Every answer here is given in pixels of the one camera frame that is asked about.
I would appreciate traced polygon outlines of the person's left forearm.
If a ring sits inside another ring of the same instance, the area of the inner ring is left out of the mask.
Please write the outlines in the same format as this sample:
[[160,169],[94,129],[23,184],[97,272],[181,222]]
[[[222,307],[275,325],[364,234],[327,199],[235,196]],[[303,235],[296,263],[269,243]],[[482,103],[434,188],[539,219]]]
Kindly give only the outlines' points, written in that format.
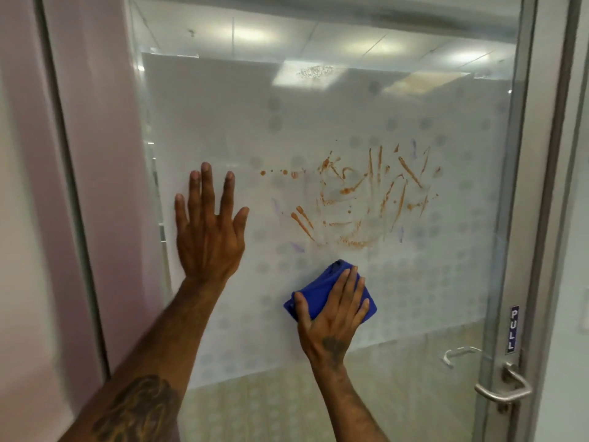
[[204,330],[226,283],[185,278],[58,442],[170,442]]

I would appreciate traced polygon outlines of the grey metal door jamb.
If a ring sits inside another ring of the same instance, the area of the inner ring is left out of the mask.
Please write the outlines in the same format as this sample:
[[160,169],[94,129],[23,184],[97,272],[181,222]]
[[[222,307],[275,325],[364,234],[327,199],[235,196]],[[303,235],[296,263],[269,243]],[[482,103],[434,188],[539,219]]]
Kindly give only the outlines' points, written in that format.
[[576,10],[522,362],[535,392],[521,405],[517,442],[589,442],[589,0]]

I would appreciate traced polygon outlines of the frosted dotted window film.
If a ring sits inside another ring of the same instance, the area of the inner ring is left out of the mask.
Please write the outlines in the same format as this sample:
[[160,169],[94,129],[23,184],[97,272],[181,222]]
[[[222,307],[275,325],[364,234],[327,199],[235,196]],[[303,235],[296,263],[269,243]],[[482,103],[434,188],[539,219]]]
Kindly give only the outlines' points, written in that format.
[[342,259],[378,308],[352,349],[485,318],[509,83],[457,73],[418,95],[405,73],[143,54],[166,237],[191,170],[236,176],[246,252],[190,386],[302,358],[283,304]]

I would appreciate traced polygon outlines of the person's right hand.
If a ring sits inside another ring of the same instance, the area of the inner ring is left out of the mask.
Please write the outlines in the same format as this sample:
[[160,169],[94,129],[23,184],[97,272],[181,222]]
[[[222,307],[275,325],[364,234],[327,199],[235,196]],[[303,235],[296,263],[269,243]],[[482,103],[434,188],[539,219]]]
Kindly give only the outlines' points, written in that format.
[[[362,298],[365,278],[359,277],[360,300]],[[339,279],[329,293],[328,301],[312,320],[311,328],[298,327],[301,347],[309,362],[327,359],[334,364],[343,364],[352,338],[360,325],[355,325],[355,317],[339,318]]]

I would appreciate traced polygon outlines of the blue cleaning cloth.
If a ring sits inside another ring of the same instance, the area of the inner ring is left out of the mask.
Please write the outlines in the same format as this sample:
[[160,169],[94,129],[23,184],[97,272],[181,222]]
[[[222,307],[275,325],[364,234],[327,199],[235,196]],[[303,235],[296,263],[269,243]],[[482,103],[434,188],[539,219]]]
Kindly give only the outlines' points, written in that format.
[[[310,319],[316,319],[320,312],[325,307],[330,291],[332,290],[335,282],[340,278],[341,274],[346,269],[352,269],[353,265],[345,260],[337,260],[328,266],[315,280],[310,282],[307,286],[300,290],[300,293],[305,297],[307,302],[307,308],[310,315]],[[295,296],[293,292],[291,298],[288,299],[283,307],[286,312],[298,322],[298,313],[296,310]],[[377,313],[377,306],[374,303],[369,290],[364,287],[364,292],[360,300],[360,305],[365,299],[369,299],[369,309],[367,314],[364,316],[362,323],[371,319]]]

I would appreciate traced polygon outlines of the dark door seal strip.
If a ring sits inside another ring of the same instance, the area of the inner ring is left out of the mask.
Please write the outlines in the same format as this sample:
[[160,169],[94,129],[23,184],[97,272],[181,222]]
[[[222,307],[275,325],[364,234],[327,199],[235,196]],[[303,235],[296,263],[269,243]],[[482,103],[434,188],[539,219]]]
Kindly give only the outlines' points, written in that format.
[[74,250],[77,265],[81,270],[83,297],[85,300],[85,310],[90,320],[92,331],[92,345],[94,347],[95,361],[99,371],[100,382],[110,379],[111,370],[108,362],[108,353],[102,331],[99,306],[94,288],[94,280],[90,257],[88,254],[87,241],[85,238],[85,229],[83,217],[80,209],[75,171],[72,163],[70,142],[68,139],[67,125],[65,122],[65,113],[63,106],[62,93],[58,78],[58,71],[55,62],[55,53],[53,51],[50,29],[48,25],[48,14],[44,0],[35,0],[40,10],[40,29],[42,42],[45,48],[47,60],[47,72],[49,89],[52,95],[52,103],[55,109],[57,131],[59,135],[60,159],[63,165],[63,175],[65,178],[65,191],[67,205],[72,221],[72,236],[74,240]]

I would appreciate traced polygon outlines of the glass door with metal frame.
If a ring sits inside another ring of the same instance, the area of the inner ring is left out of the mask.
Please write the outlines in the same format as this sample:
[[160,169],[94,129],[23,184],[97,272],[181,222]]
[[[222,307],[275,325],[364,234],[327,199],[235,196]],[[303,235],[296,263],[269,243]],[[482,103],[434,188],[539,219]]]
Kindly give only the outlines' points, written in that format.
[[[296,61],[301,68],[322,68],[320,75],[310,72],[312,79],[321,78],[327,66],[405,73],[394,91],[409,96],[439,87],[455,73],[508,81],[495,277],[485,318],[352,349],[369,319],[358,328],[345,358],[353,386],[391,442],[482,442],[484,417],[474,386],[492,384],[495,365],[495,322],[504,292],[521,129],[521,101],[512,112],[511,95],[521,61],[517,52],[525,42],[519,37],[520,13],[529,8],[522,0],[128,0],[128,7],[171,293],[184,274],[163,224],[143,54],[279,65]],[[189,383],[179,417],[180,441],[335,442],[295,328],[302,358],[294,364],[199,388]],[[441,361],[444,352],[464,346],[482,353],[455,358],[449,369]]]

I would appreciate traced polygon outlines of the person's left hand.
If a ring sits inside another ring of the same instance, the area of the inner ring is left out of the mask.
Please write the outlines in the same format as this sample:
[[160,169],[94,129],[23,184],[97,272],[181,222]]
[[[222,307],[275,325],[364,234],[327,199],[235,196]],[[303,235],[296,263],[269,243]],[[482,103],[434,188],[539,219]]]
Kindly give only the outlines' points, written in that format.
[[219,211],[215,204],[215,215],[202,215],[201,168],[192,171],[185,198],[190,222],[185,231],[177,231],[177,250],[186,277],[220,289],[236,273],[246,247],[245,233],[244,239],[237,239],[233,230],[235,184],[234,173],[227,172]]

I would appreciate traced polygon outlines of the dark door label sticker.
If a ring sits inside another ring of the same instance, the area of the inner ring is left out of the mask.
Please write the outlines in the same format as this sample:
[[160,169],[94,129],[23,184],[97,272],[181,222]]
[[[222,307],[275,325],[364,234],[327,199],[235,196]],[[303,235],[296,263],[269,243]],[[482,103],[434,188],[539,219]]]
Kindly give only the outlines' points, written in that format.
[[518,335],[518,325],[519,325],[519,315],[520,315],[520,306],[514,305],[510,308],[509,314],[509,326],[508,332],[506,337],[506,347],[505,347],[505,354],[513,354],[517,348],[517,335]]

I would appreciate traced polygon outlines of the person's right forearm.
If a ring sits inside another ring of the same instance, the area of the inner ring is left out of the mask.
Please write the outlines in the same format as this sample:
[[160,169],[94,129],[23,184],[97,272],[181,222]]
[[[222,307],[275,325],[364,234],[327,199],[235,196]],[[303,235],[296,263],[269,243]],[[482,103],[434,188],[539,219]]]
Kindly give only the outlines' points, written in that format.
[[342,363],[310,361],[336,442],[390,442],[354,389]]

